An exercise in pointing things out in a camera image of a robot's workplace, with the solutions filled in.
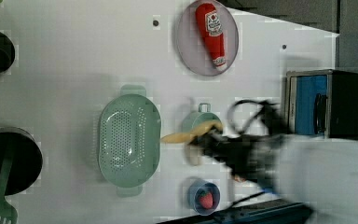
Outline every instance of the green colander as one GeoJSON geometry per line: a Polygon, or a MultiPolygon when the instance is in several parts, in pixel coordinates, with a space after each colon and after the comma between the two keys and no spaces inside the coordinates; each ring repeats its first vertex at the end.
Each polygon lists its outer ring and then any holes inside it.
{"type": "Polygon", "coordinates": [[[103,111],[99,164],[120,196],[134,196],[156,172],[161,119],[142,86],[125,85],[103,111]]]}

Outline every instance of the white table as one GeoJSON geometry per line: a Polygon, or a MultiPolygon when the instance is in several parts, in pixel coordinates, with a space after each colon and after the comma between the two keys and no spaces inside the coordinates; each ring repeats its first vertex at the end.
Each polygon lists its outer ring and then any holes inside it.
{"type": "MultiPolygon", "coordinates": [[[[134,198],[118,198],[99,171],[98,119],[126,83],[146,87],[165,135],[180,131],[198,103],[211,103],[225,121],[228,107],[242,97],[279,102],[287,70],[334,67],[335,35],[230,10],[240,29],[236,62],[219,77],[192,74],[173,44],[174,24],[191,2],[4,0],[0,5],[0,31],[18,50],[18,60],[0,76],[0,127],[32,133],[45,159],[40,179],[7,197],[19,211],[19,224],[155,223],[192,216],[184,201],[192,177],[219,186],[219,209],[258,191],[249,183],[234,184],[228,169],[209,159],[201,167],[188,165],[182,145],[161,145],[158,170],[134,198]]],[[[238,112],[237,122],[253,111],[238,112]]],[[[263,130],[254,126],[252,132],[263,130]]],[[[265,195],[248,203],[272,199],[265,195]]]]}

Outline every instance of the black cable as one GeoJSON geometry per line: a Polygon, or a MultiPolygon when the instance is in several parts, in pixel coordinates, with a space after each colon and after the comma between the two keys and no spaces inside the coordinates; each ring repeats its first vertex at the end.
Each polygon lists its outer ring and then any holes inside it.
{"type": "Polygon", "coordinates": [[[255,197],[258,197],[258,196],[260,196],[260,195],[263,195],[263,194],[265,194],[265,193],[266,193],[266,192],[262,191],[262,192],[258,192],[258,193],[256,193],[256,194],[252,194],[252,195],[249,196],[249,197],[246,197],[246,198],[242,198],[242,199],[240,199],[240,200],[237,200],[237,201],[233,202],[227,209],[230,209],[230,208],[234,207],[235,205],[237,205],[237,204],[239,204],[239,203],[243,203],[243,202],[245,202],[245,201],[251,200],[251,199],[253,199],[253,198],[255,198],[255,197]]]}
{"type": "Polygon", "coordinates": [[[260,115],[260,111],[257,112],[256,114],[254,114],[253,116],[251,116],[248,121],[246,121],[246,123],[243,125],[242,130],[237,130],[237,128],[235,127],[234,124],[234,109],[238,106],[238,105],[243,105],[243,104],[254,104],[254,105],[265,105],[266,102],[257,102],[257,101],[253,101],[253,100],[240,100],[238,102],[236,102],[234,105],[232,105],[227,112],[227,121],[228,121],[228,125],[229,127],[237,134],[241,135],[241,134],[245,134],[247,132],[247,130],[249,129],[249,127],[251,126],[251,123],[257,119],[257,117],[260,115]]]}

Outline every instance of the white cap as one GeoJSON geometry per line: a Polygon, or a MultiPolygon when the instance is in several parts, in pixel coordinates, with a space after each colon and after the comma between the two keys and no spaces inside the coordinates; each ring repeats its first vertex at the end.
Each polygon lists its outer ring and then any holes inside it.
{"type": "Polygon", "coordinates": [[[224,70],[226,70],[226,68],[227,68],[226,63],[223,63],[222,65],[216,67],[217,71],[219,72],[223,72],[224,70]]]}

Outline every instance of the ketchup bottle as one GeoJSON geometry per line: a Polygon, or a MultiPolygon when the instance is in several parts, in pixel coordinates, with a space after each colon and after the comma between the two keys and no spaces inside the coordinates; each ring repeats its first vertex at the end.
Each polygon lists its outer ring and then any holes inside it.
{"type": "Polygon", "coordinates": [[[213,64],[219,71],[227,68],[222,24],[213,4],[204,3],[196,9],[200,35],[208,49],[213,64]]]}

